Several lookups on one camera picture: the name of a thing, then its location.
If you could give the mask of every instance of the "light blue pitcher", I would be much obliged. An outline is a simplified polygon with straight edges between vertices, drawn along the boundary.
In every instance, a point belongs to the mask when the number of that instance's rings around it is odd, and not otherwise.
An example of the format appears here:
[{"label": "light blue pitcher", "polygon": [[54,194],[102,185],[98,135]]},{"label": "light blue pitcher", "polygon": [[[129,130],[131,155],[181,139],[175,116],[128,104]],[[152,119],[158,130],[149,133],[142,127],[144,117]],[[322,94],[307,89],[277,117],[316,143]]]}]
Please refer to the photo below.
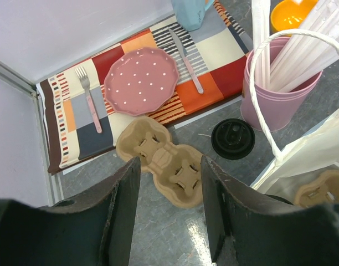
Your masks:
[{"label": "light blue pitcher", "polygon": [[205,12],[214,0],[171,0],[178,23],[187,31],[199,29],[203,23]]}]

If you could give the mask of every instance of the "fork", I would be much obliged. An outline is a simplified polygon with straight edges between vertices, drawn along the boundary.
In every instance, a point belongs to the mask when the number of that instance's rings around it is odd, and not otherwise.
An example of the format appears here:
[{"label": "fork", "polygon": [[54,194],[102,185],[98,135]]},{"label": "fork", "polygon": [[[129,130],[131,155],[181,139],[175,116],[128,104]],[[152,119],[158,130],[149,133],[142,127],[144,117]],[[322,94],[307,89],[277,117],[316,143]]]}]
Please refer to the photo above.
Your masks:
[{"label": "fork", "polygon": [[94,125],[96,126],[97,132],[101,134],[102,133],[101,123],[99,122],[97,111],[96,108],[94,107],[94,103],[90,93],[90,79],[88,78],[87,72],[83,66],[77,67],[75,69],[75,72],[81,82],[82,88],[85,90],[88,107],[90,109]]}]

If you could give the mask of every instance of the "knife blade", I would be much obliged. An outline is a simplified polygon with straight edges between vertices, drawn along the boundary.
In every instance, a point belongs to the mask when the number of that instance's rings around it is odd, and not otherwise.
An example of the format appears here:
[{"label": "knife blade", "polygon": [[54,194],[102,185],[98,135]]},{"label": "knife blade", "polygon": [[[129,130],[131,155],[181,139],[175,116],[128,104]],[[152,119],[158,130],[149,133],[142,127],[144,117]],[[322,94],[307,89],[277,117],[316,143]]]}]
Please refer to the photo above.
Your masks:
[{"label": "knife blade", "polygon": [[178,37],[178,35],[172,30],[172,29],[168,29],[169,33],[171,34],[172,36],[172,39],[175,43],[175,45],[177,46],[178,48],[178,51],[179,51],[179,54],[181,55],[183,61],[184,61],[184,64],[186,65],[188,71],[189,71],[189,74],[191,75],[191,78],[197,88],[197,91],[199,94],[203,94],[204,93],[204,90],[203,90],[203,87],[198,79],[198,77],[196,76],[195,72],[194,72],[194,69],[191,65],[191,62],[189,62],[189,59],[187,58],[187,50],[186,48],[184,47],[183,43],[181,42],[180,38]]}]

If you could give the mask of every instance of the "knife handle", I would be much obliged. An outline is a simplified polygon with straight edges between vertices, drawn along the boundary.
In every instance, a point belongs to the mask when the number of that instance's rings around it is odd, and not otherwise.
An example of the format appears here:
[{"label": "knife handle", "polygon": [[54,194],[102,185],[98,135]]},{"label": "knife handle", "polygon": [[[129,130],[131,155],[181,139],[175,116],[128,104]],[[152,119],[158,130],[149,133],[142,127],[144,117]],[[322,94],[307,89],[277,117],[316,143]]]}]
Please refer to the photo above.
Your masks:
[{"label": "knife handle", "polygon": [[192,68],[191,62],[189,62],[189,59],[187,57],[184,57],[183,61],[184,61],[185,65],[186,65],[186,67],[189,71],[189,74],[191,75],[191,78],[192,78],[192,80],[193,80],[193,82],[194,82],[194,84],[197,88],[198,93],[203,94],[204,93],[203,87],[202,87],[197,75],[195,74],[194,69]]},{"label": "knife handle", "polygon": [[86,98],[87,98],[88,107],[91,111],[91,115],[92,115],[92,118],[93,118],[93,123],[96,126],[97,133],[101,134],[102,133],[102,127],[101,127],[101,123],[100,123],[98,115],[97,115],[96,107],[94,106],[94,103],[92,101],[92,97],[91,97],[91,95],[88,95]]}]

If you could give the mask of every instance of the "white paper bag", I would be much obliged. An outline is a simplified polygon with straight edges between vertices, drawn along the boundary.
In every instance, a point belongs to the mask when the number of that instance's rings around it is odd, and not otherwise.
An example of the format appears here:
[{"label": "white paper bag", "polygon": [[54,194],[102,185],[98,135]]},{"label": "white paper bag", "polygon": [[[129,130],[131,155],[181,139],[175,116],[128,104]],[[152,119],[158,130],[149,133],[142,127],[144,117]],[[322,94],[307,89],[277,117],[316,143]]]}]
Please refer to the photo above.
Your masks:
[{"label": "white paper bag", "polygon": [[306,183],[313,181],[322,168],[339,166],[339,109],[317,126],[313,132],[286,145],[283,151],[277,147],[270,130],[259,109],[254,89],[254,69],[257,57],[262,49],[276,37],[287,34],[312,36],[332,45],[339,54],[339,43],[323,34],[309,30],[292,29],[273,34],[262,43],[254,54],[250,70],[250,94],[263,132],[272,146],[275,159],[251,185],[261,193],[269,193],[292,201],[296,190]]}]

